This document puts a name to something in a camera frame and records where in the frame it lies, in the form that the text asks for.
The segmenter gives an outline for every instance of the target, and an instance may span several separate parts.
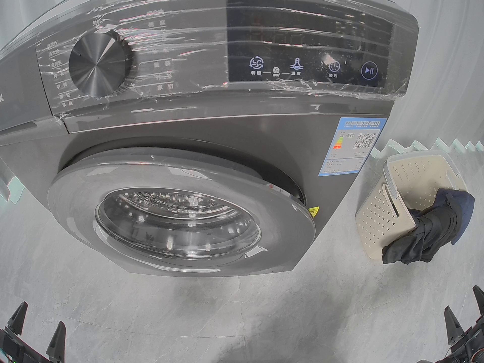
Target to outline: laundry basket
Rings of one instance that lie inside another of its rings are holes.
[[[415,228],[408,209],[433,205],[439,188],[467,191],[450,156],[442,150],[422,150],[390,156],[383,175],[356,213],[366,253],[382,257],[382,249]]]

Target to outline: silver dial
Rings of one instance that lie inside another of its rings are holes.
[[[131,69],[131,50],[114,31],[84,35],[72,49],[69,73],[76,87],[90,97],[115,92]]]

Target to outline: yellow warning sticker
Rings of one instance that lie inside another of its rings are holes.
[[[309,213],[311,214],[311,216],[314,218],[316,216],[316,214],[318,213],[319,211],[319,207],[312,207],[309,209]]]

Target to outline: washing machine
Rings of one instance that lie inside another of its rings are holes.
[[[0,54],[0,157],[131,273],[291,270],[406,92],[417,36],[388,0],[65,0]]]

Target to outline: dark clothing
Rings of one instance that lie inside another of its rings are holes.
[[[472,215],[474,198],[467,195],[464,191],[439,189],[432,207],[416,211],[414,219],[417,227],[383,248],[383,263],[430,262],[443,245],[457,241]],[[460,202],[465,202],[465,221]]]
[[[433,205],[423,211],[419,211],[417,209],[409,209],[408,211],[413,216],[415,220],[415,225],[419,224],[418,218],[422,215],[425,215],[430,210],[444,206],[447,203],[447,199],[445,196],[447,194],[451,194],[457,203],[459,203],[460,208],[462,209],[462,224],[460,226],[460,230],[458,231],[456,237],[452,239],[452,245],[455,245],[457,241],[462,237],[462,234],[466,230],[467,226],[469,225],[470,218],[472,216],[472,212],[474,211],[474,197],[465,191],[459,190],[448,190],[446,188],[439,188],[437,194],[435,195],[435,201]]]

